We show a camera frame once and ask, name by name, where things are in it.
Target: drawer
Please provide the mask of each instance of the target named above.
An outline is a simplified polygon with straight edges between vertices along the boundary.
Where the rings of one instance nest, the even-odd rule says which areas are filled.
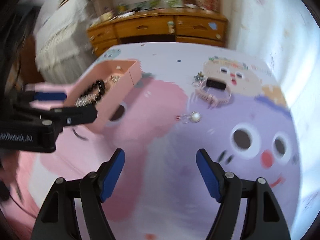
[[[227,23],[208,18],[177,16],[177,35],[224,41]]]
[[[89,31],[88,37],[92,44],[96,44],[102,41],[115,39],[116,35],[115,35],[115,32],[113,31],[113,26],[109,25],[109,26],[101,27],[94,31]]]
[[[197,43],[197,44],[205,44],[217,47],[224,47],[223,41],[215,41],[203,38],[195,38],[195,37],[185,37],[185,36],[177,36],[176,42],[185,42],[185,43]]]
[[[173,22],[173,17],[144,17],[116,23],[115,27],[119,38],[153,34],[171,34],[168,22]]]
[[[95,54],[97,55],[97,57],[100,57],[106,50],[108,50],[109,48],[111,48],[112,46],[117,45],[117,44],[118,44],[118,40],[113,39],[110,41],[105,41],[105,42],[95,44],[93,46],[93,50],[94,50]]]

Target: purple cartoon character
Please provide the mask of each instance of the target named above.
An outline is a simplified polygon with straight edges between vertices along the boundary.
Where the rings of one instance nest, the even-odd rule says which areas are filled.
[[[169,133],[165,153],[164,192],[177,226],[198,239],[210,231],[219,204],[210,197],[196,166],[204,148],[213,161],[241,179],[264,177],[282,208],[289,228],[300,188],[298,144],[290,113],[266,97],[233,95],[228,105],[209,108],[192,95],[186,114],[199,112],[198,123],[179,122]],[[241,200],[233,234],[239,239],[246,209]]]

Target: wooden dresser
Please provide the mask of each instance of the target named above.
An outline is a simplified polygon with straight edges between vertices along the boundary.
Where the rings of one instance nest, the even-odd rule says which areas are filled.
[[[218,13],[169,8],[141,11],[106,21],[89,28],[87,33],[95,54],[100,56],[111,46],[129,43],[128,38],[139,36],[166,36],[176,42],[225,47],[227,27],[228,20]]]

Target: pink jewelry box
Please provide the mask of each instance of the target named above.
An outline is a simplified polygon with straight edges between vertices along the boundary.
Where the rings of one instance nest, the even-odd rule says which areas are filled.
[[[137,60],[105,60],[84,73],[68,93],[64,106],[74,106],[77,99],[97,80],[107,80],[110,75],[121,75],[121,78],[112,86],[97,103],[97,119],[84,125],[94,133],[101,133],[109,119],[118,109],[129,91],[141,79],[141,65]]]

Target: person's hand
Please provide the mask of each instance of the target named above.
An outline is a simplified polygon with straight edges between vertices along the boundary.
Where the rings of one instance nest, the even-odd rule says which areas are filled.
[[[0,180],[3,181],[6,186],[15,182],[17,177],[17,168],[19,166],[19,151],[15,151],[12,154],[7,154],[1,157],[2,168],[0,168]]]

